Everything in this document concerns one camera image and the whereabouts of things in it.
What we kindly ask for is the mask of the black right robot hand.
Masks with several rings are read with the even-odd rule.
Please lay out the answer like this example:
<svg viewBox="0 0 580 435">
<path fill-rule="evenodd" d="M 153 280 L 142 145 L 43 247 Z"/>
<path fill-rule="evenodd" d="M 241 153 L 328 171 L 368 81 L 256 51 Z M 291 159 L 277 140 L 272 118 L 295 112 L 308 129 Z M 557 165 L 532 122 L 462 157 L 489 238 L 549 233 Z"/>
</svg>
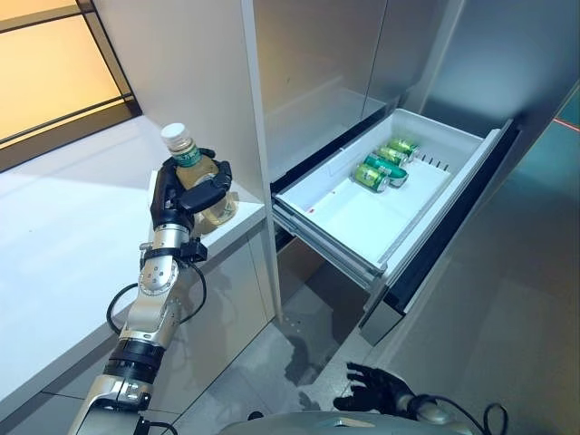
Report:
<svg viewBox="0 0 580 435">
<path fill-rule="evenodd" d="M 333 406 L 339 411 L 401 415 L 406 409 L 402 401 L 415 397 L 405 381 L 389 372 L 354 362 L 348 362 L 346 367 L 346 378 L 355 385 L 350 387 L 350 395 L 333 400 Z"/>
</svg>

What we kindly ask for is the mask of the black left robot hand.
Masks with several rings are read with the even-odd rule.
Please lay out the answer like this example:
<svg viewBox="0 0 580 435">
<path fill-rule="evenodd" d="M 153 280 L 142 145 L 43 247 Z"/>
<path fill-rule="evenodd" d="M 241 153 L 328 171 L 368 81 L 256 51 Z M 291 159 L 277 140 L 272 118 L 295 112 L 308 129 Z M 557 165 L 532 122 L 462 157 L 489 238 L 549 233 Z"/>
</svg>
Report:
<svg viewBox="0 0 580 435">
<path fill-rule="evenodd" d="M 217 165 L 218 173 L 196 187 L 183 187 L 177 177 L 178 163 L 174 158 L 165 160 L 159 168 L 150 205 L 154 229 L 173 224 L 192 231 L 195 226 L 194 214 L 215 206 L 226 197 L 233 178 L 229 162 L 215 160 L 216 153 L 213 150 L 203 149 L 201 152 Z"/>
</svg>

